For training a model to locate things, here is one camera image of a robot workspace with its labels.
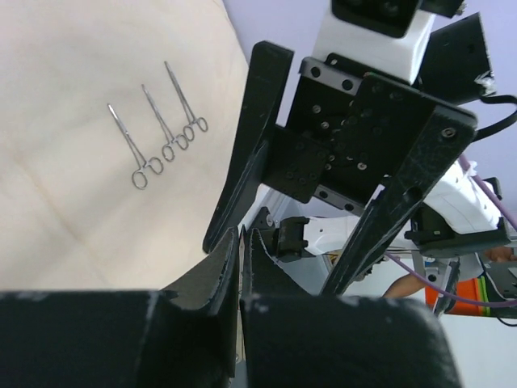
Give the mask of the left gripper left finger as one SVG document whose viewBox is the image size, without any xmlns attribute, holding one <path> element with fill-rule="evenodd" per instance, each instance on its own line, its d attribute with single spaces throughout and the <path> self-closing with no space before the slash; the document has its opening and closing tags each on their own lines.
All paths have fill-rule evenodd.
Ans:
<svg viewBox="0 0 517 388">
<path fill-rule="evenodd" d="M 239 233 L 161 290 L 1 295 L 4 387 L 226 387 L 235 374 Z"/>
</svg>

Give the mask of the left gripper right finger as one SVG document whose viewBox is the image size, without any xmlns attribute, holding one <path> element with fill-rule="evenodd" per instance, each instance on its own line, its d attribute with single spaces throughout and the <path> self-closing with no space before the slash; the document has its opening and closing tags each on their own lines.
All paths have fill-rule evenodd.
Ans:
<svg viewBox="0 0 517 388">
<path fill-rule="evenodd" d="M 460 387 L 439 320 L 421 302 L 305 292 L 246 234 L 242 328 L 250 387 Z"/>
</svg>

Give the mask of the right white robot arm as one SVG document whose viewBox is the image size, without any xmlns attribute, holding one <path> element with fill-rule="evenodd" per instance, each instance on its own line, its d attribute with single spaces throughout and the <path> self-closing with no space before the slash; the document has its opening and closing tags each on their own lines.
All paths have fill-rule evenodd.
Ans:
<svg viewBox="0 0 517 388">
<path fill-rule="evenodd" d="M 477 183 L 462 153 L 515 122 L 479 129 L 475 99 L 513 103 L 491 87 L 477 15 L 432 30 L 458 1 L 333 1 L 304 58 L 285 126 L 276 118 L 293 53 L 252 50 L 225 185 L 204 236 L 212 251 L 252 208 L 260 185 L 293 200 L 318 198 L 359 218 L 298 217 L 262 233 L 273 256 L 341 256 L 323 286 L 339 295 L 378 263 L 396 237 L 436 259 L 433 279 L 464 272 L 468 255 L 509 242 L 495 180 Z"/>
</svg>

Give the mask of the steel forceps with ring handles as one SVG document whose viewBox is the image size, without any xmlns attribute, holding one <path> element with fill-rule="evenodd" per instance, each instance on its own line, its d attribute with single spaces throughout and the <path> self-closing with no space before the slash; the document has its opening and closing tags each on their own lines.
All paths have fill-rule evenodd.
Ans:
<svg viewBox="0 0 517 388">
<path fill-rule="evenodd" d="M 174 71 L 170 67 L 170 64 L 168 61 L 164 61 L 164 65 L 166 67 L 166 71 L 168 73 L 168 76 L 173 84 L 173 87 L 176 91 L 176 94 L 179 97 L 179 102 L 181 103 L 183 107 L 183 111 L 185 113 L 185 116 L 187 118 L 187 123 L 183 127 L 184 132 L 190 132 L 191 135 L 187 135 L 187 139 L 189 141 L 193 140 L 195 137 L 195 128 L 198 128 L 201 132 L 206 133 L 209 130 L 208 122 L 206 119 L 202 116 L 197 116 L 189 104 L 187 97 L 183 93 L 183 89 L 179 84 L 178 79 L 176 78 Z"/>
</svg>

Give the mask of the beige cloth kit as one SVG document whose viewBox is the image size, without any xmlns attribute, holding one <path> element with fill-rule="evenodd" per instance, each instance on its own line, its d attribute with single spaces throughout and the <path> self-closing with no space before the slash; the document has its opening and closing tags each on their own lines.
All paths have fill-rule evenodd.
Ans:
<svg viewBox="0 0 517 388">
<path fill-rule="evenodd" d="M 187 123 L 164 61 L 193 112 Z M 1 4 L 1 287 L 159 289 L 199 263 L 225 182 L 247 64 L 220 1 Z M 144 156 L 145 190 L 110 103 Z"/>
</svg>

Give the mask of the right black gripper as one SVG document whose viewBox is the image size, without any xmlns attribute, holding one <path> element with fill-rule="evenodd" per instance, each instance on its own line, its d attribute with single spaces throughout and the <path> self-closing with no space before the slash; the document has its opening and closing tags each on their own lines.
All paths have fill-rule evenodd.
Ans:
<svg viewBox="0 0 517 388">
<path fill-rule="evenodd" d="M 242 222 L 262 181 L 301 203 L 317 197 L 359 210 L 392 177 L 364 211 L 322 287 L 321 294 L 339 296 L 384 256 L 472 142 L 477 118 L 394 78 L 349 74 L 306 57 L 288 122 L 275 130 L 293 54 L 265 40 L 252 49 L 229 169 L 203 250 L 211 252 L 228 228 Z"/>
</svg>

